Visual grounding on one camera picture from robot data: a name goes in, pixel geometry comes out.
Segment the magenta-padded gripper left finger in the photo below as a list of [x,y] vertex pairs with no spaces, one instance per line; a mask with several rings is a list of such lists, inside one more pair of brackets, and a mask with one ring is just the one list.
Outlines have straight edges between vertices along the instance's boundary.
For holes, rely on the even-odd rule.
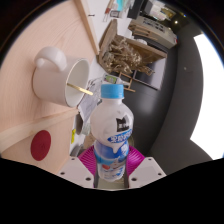
[[57,175],[84,188],[93,188],[97,162],[93,147],[82,152],[78,157],[70,156]]

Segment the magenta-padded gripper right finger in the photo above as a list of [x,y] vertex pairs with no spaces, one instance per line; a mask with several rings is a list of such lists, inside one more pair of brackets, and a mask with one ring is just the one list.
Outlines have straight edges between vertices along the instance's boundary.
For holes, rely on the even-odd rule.
[[140,188],[165,176],[165,172],[153,157],[144,157],[133,146],[129,147],[124,175],[126,188]]

